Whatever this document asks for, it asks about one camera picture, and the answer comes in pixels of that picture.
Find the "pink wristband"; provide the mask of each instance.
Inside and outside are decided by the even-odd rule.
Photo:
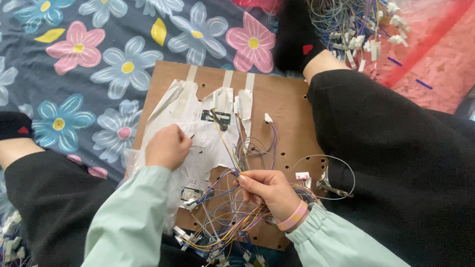
[[[300,205],[298,208],[295,210],[295,212],[290,216],[288,219],[285,221],[277,224],[277,227],[282,232],[285,232],[292,228],[296,223],[300,221],[300,219],[304,216],[304,214],[307,212],[307,203],[305,203],[303,200],[300,201]]]

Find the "blue marker line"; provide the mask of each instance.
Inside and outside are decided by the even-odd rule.
[[[422,84],[423,86],[425,86],[425,87],[429,88],[430,90],[432,90],[431,86],[426,85],[425,83],[421,82],[419,79],[416,79],[416,82],[418,82],[418,83]]]
[[[402,64],[399,63],[397,60],[395,60],[395,59],[393,59],[393,58],[390,58],[390,57],[388,57],[388,59],[391,60],[392,62],[394,62],[396,65],[402,67]]]

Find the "floral bedsheet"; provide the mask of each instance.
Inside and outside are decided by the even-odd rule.
[[[0,110],[118,183],[156,60],[285,76],[276,23],[230,0],[0,0]]]

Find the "foot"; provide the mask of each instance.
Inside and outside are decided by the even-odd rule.
[[[32,138],[31,119],[21,112],[0,112],[0,141]]]
[[[273,50],[274,64],[281,71],[303,72],[325,45],[315,32],[305,0],[284,0]]]

